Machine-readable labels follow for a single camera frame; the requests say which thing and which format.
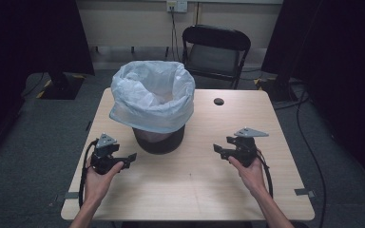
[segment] white plastic bag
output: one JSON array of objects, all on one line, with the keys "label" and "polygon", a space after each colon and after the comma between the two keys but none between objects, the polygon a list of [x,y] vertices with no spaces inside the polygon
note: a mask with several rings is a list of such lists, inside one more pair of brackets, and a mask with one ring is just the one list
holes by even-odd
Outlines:
[{"label": "white plastic bag", "polygon": [[131,62],[113,76],[111,91],[109,117],[144,131],[177,131],[194,112],[195,82],[181,63]]}]

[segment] forearm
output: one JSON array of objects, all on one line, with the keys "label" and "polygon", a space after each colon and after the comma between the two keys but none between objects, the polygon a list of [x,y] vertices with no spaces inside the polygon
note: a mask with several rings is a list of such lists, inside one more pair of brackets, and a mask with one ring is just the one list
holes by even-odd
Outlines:
[{"label": "forearm", "polygon": [[94,213],[96,213],[97,208],[99,208],[100,202],[98,201],[85,201],[82,205],[81,210],[78,215],[76,215],[72,224],[70,224],[70,228],[80,228],[80,227],[89,227],[91,220],[93,219]]},{"label": "forearm", "polygon": [[270,228],[293,227],[266,190],[256,194],[256,200]]}]

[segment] electrical outlet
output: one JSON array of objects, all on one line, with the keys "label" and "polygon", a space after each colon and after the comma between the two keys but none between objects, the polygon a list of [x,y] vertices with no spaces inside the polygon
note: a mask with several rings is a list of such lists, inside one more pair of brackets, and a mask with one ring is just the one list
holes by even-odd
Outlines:
[{"label": "electrical outlet", "polygon": [[177,11],[177,1],[167,1],[165,2],[165,6],[167,11],[171,11],[171,9]]},{"label": "electrical outlet", "polygon": [[187,12],[188,3],[186,1],[178,1],[177,2],[177,12]]}]

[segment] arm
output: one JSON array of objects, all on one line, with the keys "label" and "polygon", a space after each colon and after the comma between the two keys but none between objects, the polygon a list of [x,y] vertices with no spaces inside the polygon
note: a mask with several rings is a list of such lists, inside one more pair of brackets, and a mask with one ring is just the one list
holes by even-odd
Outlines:
[{"label": "arm", "polygon": [[[91,219],[96,213],[106,196],[112,178],[121,170],[124,163],[122,161],[116,163],[105,175],[97,174],[92,167],[87,170],[86,185],[85,185],[85,201],[78,215],[76,215],[71,228],[88,227]],[[87,161],[87,166],[90,166],[90,160]]]},{"label": "arm", "polygon": [[292,223],[281,212],[278,205],[269,195],[263,181],[262,167],[259,159],[245,168],[233,157],[229,161],[239,170],[239,175],[244,185],[250,190],[251,195],[257,200],[259,208],[271,228],[293,227]]}]

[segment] handheld controller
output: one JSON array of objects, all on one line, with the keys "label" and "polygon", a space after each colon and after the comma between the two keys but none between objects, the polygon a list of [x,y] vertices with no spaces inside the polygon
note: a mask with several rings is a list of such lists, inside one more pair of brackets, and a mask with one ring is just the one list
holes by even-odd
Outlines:
[{"label": "handheld controller", "polygon": [[227,160],[230,156],[241,162],[242,166],[248,167],[258,156],[258,149],[254,140],[256,136],[268,136],[268,134],[244,127],[236,132],[234,137],[226,137],[227,142],[236,146],[236,149],[223,149],[221,146],[213,144],[215,152],[221,154],[221,159]]},{"label": "handheld controller", "polygon": [[130,164],[136,160],[137,153],[129,155],[127,158],[114,158],[112,153],[118,151],[120,145],[117,141],[107,134],[103,133],[100,139],[97,141],[96,147],[91,155],[91,166],[96,173],[103,175],[106,174],[112,166],[117,162],[123,162],[122,168],[129,168]]}]

